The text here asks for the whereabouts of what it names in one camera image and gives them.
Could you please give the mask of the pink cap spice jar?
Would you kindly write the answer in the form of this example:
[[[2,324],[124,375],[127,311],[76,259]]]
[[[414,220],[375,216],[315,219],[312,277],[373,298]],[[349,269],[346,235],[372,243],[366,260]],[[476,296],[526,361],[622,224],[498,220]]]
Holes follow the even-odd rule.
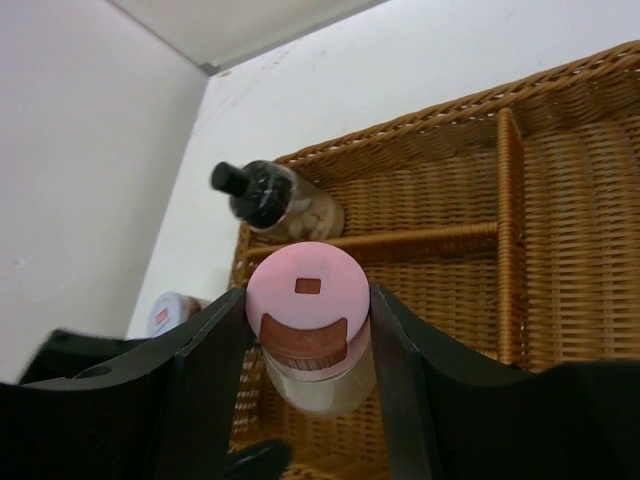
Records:
[[[275,251],[251,275],[245,309],[268,376],[291,406],[338,417],[371,394],[370,287],[344,250],[301,242]]]

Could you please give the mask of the white lid spice jar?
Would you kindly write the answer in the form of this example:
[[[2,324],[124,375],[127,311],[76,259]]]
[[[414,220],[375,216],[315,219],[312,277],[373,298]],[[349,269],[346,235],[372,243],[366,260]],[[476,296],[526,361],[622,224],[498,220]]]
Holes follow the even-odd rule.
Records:
[[[161,294],[153,304],[146,323],[146,334],[154,338],[186,322],[211,303],[177,292]]]

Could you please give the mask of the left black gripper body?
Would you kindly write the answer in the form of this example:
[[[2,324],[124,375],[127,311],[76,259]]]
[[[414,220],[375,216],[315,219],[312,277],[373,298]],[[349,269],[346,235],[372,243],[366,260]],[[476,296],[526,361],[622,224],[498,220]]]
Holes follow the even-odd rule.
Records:
[[[279,480],[293,460],[292,447],[280,439],[260,441],[229,453],[224,480]]]

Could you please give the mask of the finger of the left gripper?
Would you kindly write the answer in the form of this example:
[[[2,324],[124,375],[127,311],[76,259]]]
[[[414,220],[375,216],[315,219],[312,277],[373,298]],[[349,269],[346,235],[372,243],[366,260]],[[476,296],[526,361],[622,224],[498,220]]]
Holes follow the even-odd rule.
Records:
[[[20,385],[165,385],[170,365],[150,339],[56,329],[36,349]]]

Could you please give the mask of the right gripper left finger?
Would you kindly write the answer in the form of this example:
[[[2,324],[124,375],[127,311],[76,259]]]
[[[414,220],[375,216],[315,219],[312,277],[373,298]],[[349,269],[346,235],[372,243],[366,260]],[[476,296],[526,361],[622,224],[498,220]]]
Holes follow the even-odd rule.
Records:
[[[219,479],[248,337],[234,288],[72,378],[1,388],[5,479]]]

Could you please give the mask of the black cap spice bottle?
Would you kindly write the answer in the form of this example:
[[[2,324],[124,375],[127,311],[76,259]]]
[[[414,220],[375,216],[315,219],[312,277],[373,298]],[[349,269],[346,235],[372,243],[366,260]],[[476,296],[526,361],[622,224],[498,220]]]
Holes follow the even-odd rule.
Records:
[[[228,196],[234,217],[278,243],[338,238],[342,206],[325,190],[288,167],[256,160],[243,167],[218,163],[211,188]]]

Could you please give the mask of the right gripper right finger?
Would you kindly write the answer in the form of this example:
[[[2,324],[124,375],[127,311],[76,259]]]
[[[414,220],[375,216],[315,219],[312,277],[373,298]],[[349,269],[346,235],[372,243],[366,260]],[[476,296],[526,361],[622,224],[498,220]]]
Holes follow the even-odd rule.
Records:
[[[379,401],[395,479],[635,479],[639,365],[540,373],[486,357],[371,290]]]

